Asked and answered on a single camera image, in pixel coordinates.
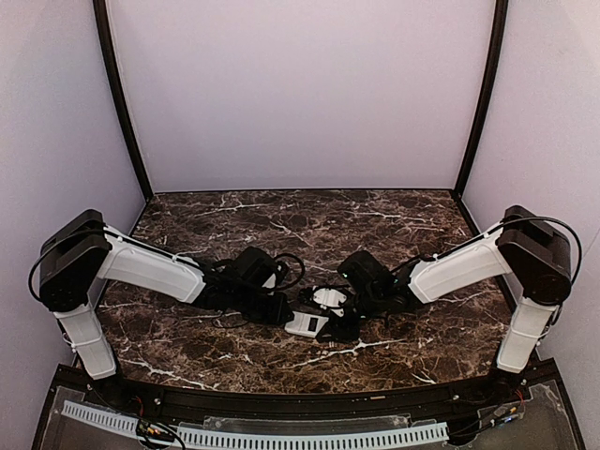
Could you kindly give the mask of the white remote control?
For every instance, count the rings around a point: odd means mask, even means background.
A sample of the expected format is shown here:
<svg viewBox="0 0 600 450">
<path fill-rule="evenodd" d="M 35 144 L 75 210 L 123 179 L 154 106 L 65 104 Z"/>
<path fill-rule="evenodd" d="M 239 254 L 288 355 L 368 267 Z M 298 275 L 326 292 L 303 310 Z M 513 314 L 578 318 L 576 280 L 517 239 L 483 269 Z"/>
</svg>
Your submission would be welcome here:
<svg viewBox="0 0 600 450">
<path fill-rule="evenodd" d="M 295 311 L 293 319 L 284 325 L 284 330 L 292 335 L 315 338 L 327 322 L 327 317 Z"/>
</svg>

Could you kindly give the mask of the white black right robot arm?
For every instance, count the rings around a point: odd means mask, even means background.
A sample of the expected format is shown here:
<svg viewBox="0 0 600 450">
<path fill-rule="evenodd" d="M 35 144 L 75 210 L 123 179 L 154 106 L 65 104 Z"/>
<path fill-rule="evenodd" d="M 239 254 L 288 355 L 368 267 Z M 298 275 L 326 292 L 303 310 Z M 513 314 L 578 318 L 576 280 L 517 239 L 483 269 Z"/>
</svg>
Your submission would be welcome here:
<svg viewBox="0 0 600 450">
<path fill-rule="evenodd" d="M 499 222 L 457 247 L 410 258 L 393 269 L 359 250 L 337 268 L 350 290 L 345 301 L 329 307 L 316 339 L 355 342 L 364 320 L 413 312 L 447 294 L 512 276 L 520 297 L 496 352 L 496 367 L 518 374 L 570 296 L 581 259 L 581 241 L 571 226 L 520 205 L 509 207 Z"/>
</svg>

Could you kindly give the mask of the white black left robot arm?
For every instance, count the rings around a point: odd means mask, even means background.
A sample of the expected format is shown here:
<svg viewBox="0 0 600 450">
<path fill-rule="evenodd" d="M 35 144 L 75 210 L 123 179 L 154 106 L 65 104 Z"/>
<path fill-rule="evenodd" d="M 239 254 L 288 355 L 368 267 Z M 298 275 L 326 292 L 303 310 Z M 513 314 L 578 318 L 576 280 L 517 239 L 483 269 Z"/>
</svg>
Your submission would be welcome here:
<svg viewBox="0 0 600 450">
<path fill-rule="evenodd" d="M 142 243 L 88 209 L 44 242 L 27 287 L 67 335 L 94 381 L 116 375 L 118 364 L 102 331 L 90 291 L 99 280 L 162 294 L 200 309 L 236 311 L 250 323 L 283 325 L 294 314 L 283 256 L 257 247 L 233 259 L 205 261 Z"/>
</svg>

